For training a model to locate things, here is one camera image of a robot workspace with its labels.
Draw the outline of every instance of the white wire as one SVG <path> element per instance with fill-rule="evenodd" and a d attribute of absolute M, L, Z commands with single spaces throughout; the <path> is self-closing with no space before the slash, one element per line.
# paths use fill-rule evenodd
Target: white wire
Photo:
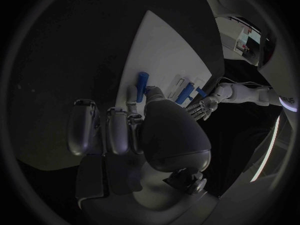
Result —
<path fill-rule="evenodd" d="M 227 79 L 227 80 L 229 80 L 229 81 L 231 81 L 231 82 L 233 82 L 233 83 L 235 83 L 235 84 L 242 84 L 242 85 L 249 85 L 249 86 L 251 86 L 251 85 L 256 85 L 256 86 L 262 86 L 262 87 L 268 87 L 268 88 L 271 88 L 271 87 L 272 87 L 272 86 L 264 86 L 264 85 L 262 85 L 262 84 L 259 84 L 259 83 L 254 82 L 254 81 L 236 82 L 236 81 L 233 81 L 232 79 L 230 79 L 230 78 L 228 78 L 228 77 L 221 76 L 221 77 L 219 77 L 219 78 L 217 79 L 215 88 L 217 88 L 217 86 L 219 85 L 219 83 L 220 83 L 220 81 L 221 81 L 222 79 Z"/>

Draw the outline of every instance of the robotic arm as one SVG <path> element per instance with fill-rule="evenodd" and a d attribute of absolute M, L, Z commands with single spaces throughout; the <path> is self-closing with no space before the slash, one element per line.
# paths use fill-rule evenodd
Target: robotic arm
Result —
<path fill-rule="evenodd" d="M 207 120 L 219 103 L 241 104 L 252 102 L 259 106 L 281 106 L 279 96 L 267 86 L 249 88 L 240 83 L 220 83 L 214 93 L 202 99 L 199 103 L 188 106 L 186 110 L 197 121 Z"/>

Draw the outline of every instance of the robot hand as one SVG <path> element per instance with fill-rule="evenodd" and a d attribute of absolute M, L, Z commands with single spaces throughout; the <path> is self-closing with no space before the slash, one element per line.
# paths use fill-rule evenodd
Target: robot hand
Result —
<path fill-rule="evenodd" d="M 185 110 L 197 121 L 201 118 L 207 120 L 213 111 L 218 108 L 218 102 L 214 96 L 203 98 L 198 104 L 187 107 Z"/>

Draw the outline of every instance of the blue cylinder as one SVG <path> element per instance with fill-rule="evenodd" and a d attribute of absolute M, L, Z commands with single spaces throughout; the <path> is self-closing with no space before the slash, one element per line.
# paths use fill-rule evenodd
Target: blue cylinder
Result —
<path fill-rule="evenodd" d="M 177 104 L 183 104 L 184 101 L 189 98 L 190 94 L 192 93 L 192 91 L 194 90 L 194 86 L 192 83 L 189 83 L 183 90 L 182 92 L 179 94 L 177 100 L 175 101 L 175 103 Z"/>
<path fill-rule="evenodd" d="M 137 80 L 137 97 L 136 102 L 140 103 L 143 101 L 144 93 L 146 90 L 147 82 L 148 82 L 149 74 L 146 72 L 141 71 L 138 74 L 138 80 Z"/>

